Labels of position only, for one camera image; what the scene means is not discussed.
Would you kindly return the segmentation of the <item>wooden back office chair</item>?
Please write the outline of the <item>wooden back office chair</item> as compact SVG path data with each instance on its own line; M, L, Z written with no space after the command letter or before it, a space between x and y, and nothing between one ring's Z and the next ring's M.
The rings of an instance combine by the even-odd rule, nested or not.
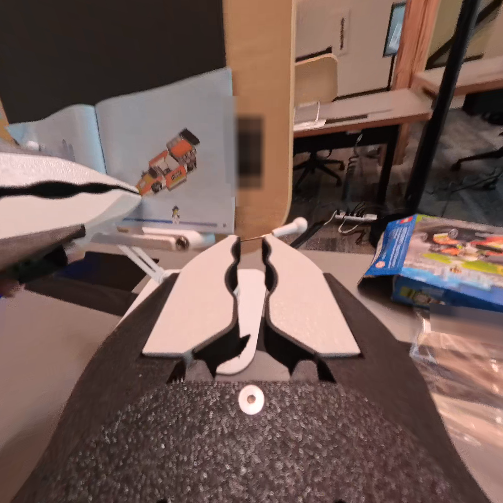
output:
M337 59L331 50L319 55L297 61L294 79L294 132L307 131L324 125L320 118L322 104L331 103L337 97ZM321 171L336 180L336 186L342 185L341 177L327 165L337 165L345 170L345 163L332 160L330 156L319 157L317 150L309 151L309 158L294 167L303 170L293 190L298 192L300 185L309 174Z

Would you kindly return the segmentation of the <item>white base plate with lever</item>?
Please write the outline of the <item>white base plate with lever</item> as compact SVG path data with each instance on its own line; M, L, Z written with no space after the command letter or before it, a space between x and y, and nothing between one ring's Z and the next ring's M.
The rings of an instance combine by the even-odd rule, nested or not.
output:
M163 275L160 278L160 283L155 279L151 278L141 292L137 295L133 303L127 309L125 314L122 316L121 321L127 318L139 305L142 304L164 281L169 279L171 276L179 274L181 269L169 269L164 270Z

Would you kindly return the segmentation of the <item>lego instruction booklet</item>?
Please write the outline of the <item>lego instruction booklet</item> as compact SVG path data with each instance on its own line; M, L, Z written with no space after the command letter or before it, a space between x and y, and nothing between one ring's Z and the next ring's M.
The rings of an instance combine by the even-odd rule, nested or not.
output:
M38 121L10 124L21 147L87 166L138 189L125 228L233 234L236 140L229 67Z

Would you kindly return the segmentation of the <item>clear plastic bag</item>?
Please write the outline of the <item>clear plastic bag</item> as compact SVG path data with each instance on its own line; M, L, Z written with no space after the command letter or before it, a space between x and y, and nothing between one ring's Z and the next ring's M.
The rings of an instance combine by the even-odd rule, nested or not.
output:
M409 355L452 438L502 459L502 313L417 308Z

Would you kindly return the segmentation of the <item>wooden office desk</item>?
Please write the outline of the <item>wooden office desk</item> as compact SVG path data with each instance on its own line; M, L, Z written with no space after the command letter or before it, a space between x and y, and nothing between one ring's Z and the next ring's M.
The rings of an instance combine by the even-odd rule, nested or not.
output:
M386 145L373 197L383 205L401 126L427 121L431 114L431 99L410 89L303 104L294 113L293 154Z

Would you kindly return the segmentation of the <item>white power strip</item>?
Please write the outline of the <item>white power strip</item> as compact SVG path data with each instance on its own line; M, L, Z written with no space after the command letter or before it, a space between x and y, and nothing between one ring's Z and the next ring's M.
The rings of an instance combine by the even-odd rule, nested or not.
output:
M336 210L331 215L331 221L335 222L343 231L370 225L377 220L378 215L366 212L363 206L351 211Z

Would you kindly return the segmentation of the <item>black panel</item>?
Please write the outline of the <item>black panel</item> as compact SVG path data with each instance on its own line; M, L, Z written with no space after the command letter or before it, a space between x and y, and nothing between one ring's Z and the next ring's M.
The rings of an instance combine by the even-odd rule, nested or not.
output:
M222 1L1 1L9 123L224 66Z

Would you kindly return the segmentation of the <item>blue lego box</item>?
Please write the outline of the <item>blue lego box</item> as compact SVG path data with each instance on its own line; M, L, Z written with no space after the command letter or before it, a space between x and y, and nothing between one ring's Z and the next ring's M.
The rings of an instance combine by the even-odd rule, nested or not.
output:
M394 220L359 286L413 307L502 312L502 227L422 214Z

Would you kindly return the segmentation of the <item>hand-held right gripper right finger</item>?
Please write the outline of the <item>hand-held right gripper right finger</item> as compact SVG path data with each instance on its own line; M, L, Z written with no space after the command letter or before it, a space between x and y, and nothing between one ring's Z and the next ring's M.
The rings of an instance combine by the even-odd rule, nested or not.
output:
M315 356L361 355L322 270L274 236L262 239L266 319L271 329Z

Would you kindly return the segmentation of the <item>black stand pole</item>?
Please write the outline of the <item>black stand pole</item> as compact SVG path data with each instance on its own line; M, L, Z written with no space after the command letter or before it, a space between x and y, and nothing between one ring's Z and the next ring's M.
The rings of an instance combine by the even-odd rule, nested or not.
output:
M433 164L450 103L454 96L469 39L475 26L479 5L480 1L462 1L454 32L454 41L435 100L433 113L424 126L406 187L402 210L402 216L404 217L409 217L418 212L418 206Z

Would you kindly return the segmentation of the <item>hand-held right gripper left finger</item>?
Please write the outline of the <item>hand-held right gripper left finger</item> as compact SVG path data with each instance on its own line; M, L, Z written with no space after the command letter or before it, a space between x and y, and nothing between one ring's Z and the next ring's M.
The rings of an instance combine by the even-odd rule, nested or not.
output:
M143 347L148 357L190 357L237 323L238 236L199 253L180 271Z

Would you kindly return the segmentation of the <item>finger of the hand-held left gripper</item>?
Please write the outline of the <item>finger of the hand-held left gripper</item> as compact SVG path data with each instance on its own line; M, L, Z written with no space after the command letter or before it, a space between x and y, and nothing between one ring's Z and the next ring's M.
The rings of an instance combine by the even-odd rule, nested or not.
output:
M59 157L1 152L1 188L26 188L41 183L75 186L106 185L139 195L135 186Z
M112 230L142 198L118 188L66 198L1 198L1 271L71 240L88 243Z

